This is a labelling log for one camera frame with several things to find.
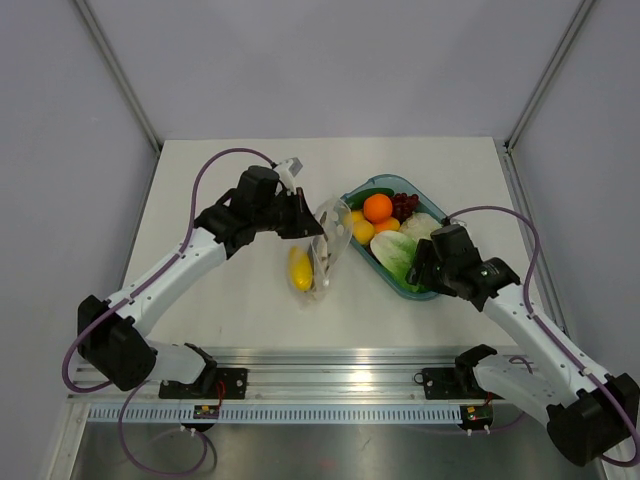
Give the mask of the green white lettuce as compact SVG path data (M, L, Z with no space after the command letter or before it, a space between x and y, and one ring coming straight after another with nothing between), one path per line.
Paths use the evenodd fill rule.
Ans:
M418 242L399 231L386 230L374 236L371 252L398 282L404 282L416 256Z

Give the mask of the yellow bell pepper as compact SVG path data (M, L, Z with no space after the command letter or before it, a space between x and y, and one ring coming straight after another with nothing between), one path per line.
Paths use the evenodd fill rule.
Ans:
M309 291L313 285L313 267L306 251L294 246L288 254L288 275L294 288Z

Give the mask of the clear dotted zip bag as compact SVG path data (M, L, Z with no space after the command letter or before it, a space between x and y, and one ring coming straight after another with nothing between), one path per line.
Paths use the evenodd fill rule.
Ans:
M307 244L295 244L289 250L288 280L305 302L320 301L331 287L337 264L352 239L354 222L351 214L343 200L330 198L315 213L324 233L314 236Z

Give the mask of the grey toy fish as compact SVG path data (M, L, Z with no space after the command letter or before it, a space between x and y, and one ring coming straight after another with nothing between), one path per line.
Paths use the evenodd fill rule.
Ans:
M323 227L323 234L316 236L310 245L309 253L313 260L312 296L320 300L330 285L332 249L336 238L335 225L331 214L326 210L316 212L316 219Z

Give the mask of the teal plastic basket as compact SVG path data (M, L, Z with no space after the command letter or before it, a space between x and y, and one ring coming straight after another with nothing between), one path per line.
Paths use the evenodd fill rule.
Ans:
M406 193L409 196L417 195L419 198L416 211L429 214L438 223L446 217L446 214L433 203L425 194L407 179L395 174L381 174L371 177L354 190L344 193L340 199L344 201L352 210L362 207L365 200L365 193L384 193L392 190L394 194ZM354 238L351 239L351 246L365 259L368 265L394 290L400 297L413 301L428 301L438 296L437 292L419 290L416 292L407 290L399 284L392 275L377 261L368 248L360 245Z

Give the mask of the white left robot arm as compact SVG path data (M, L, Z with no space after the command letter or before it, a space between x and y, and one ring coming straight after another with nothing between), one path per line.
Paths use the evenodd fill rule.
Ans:
M151 342L164 313L202 276L229 260L260 232L282 239L323 234L289 159L273 168L251 166L212 206L192 212L185 238L138 280L105 300L78 308L76 350L107 379L130 391L148 380L176 382L195 398L215 388L217 363L202 348Z

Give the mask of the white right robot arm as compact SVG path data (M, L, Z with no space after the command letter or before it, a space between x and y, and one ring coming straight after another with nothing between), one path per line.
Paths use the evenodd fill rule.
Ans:
M584 466L627 439L637 441L639 386L614 376L584 354L545 314L501 259L481 258L467 230L451 224L419 241L407 280L471 303L504 330L537 367L513 367L488 345L454 360L456 389L466 396L496 395L546 429L556 449Z

